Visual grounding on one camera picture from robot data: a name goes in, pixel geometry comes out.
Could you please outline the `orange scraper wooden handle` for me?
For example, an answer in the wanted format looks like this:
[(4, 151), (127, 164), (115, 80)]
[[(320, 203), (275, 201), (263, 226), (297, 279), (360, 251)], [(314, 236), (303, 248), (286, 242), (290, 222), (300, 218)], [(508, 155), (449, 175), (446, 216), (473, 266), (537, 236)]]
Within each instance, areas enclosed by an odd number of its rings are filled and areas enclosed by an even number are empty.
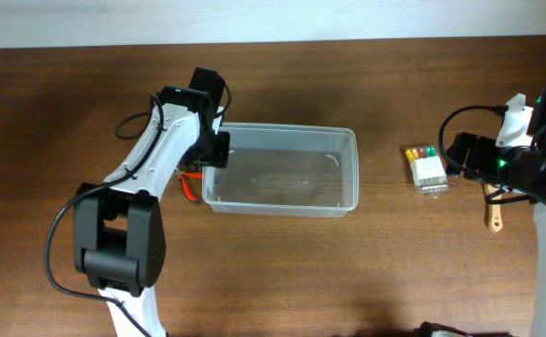
[[(483, 186), (484, 194), (486, 197), (488, 197), (491, 193), (497, 192), (498, 189), (496, 187), (493, 187), (489, 184), (485, 184)], [(492, 233), (497, 233), (503, 228), (503, 220), (502, 220), (502, 214), (501, 214), (501, 206), (500, 205), (487, 205), (487, 219), (486, 219), (486, 225), (487, 228)]]

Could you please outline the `clear plastic container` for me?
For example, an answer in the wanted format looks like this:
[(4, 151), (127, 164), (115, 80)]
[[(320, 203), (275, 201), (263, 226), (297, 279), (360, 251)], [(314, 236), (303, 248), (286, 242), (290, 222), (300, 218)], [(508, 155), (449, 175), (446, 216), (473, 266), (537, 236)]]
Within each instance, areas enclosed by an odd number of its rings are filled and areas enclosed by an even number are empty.
[(342, 127), (229, 123), (225, 168), (205, 168), (215, 212), (340, 218), (359, 202), (355, 133)]

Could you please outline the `pack of coloured bits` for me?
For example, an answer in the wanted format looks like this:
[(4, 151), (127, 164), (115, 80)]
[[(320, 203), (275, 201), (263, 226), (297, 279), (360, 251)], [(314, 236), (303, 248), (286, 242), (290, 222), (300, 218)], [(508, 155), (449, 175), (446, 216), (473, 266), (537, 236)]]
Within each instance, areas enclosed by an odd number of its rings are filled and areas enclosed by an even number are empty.
[(413, 183), (422, 194), (436, 194), (450, 188), (446, 171), (435, 146), (407, 148), (405, 156), (412, 172)]

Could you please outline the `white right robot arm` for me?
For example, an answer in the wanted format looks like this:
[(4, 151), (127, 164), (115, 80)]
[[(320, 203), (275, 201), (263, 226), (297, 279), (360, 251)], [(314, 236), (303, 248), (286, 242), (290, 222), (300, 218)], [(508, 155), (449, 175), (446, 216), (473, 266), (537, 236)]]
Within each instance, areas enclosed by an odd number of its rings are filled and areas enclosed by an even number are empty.
[(437, 148), (449, 175), (495, 187), (486, 203), (502, 204), (501, 196), (507, 193), (512, 202), (533, 204), (539, 260), (530, 333), (546, 336), (546, 89), (531, 107), (526, 106), (524, 95), (517, 95), (488, 110), (502, 119), (497, 138), (463, 132), (451, 146), (439, 143)]

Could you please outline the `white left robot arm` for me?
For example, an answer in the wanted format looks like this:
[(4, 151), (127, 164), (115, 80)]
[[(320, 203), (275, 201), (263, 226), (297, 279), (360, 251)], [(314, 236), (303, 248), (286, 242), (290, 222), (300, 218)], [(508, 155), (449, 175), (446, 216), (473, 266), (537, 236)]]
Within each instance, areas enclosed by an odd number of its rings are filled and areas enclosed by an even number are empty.
[(223, 169), (230, 135), (220, 126), (228, 86), (198, 67), (186, 87), (166, 86), (123, 163), (100, 185), (80, 186), (74, 205), (74, 264), (106, 298), (119, 336), (164, 336), (155, 299), (166, 240), (160, 199), (178, 167)]

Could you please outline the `red handled cutting pliers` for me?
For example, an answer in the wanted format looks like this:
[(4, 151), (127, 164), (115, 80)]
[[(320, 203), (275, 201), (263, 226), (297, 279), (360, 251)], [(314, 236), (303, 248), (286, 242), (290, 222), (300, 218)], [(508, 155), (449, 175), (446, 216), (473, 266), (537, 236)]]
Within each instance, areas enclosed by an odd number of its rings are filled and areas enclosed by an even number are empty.
[(201, 172), (186, 172), (186, 171), (182, 171), (182, 170), (177, 170), (176, 175), (178, 177), (178, 180), (180, 181), (181, 187), (182, 187), (183, 192), (184, 192), (184, 196), (193, 205), (199, 206), (200, 205), (200, 200), (195, 195), (190, 181), (191, 180), (201, 180), (202, 177), (203, 177), (203, 174)]

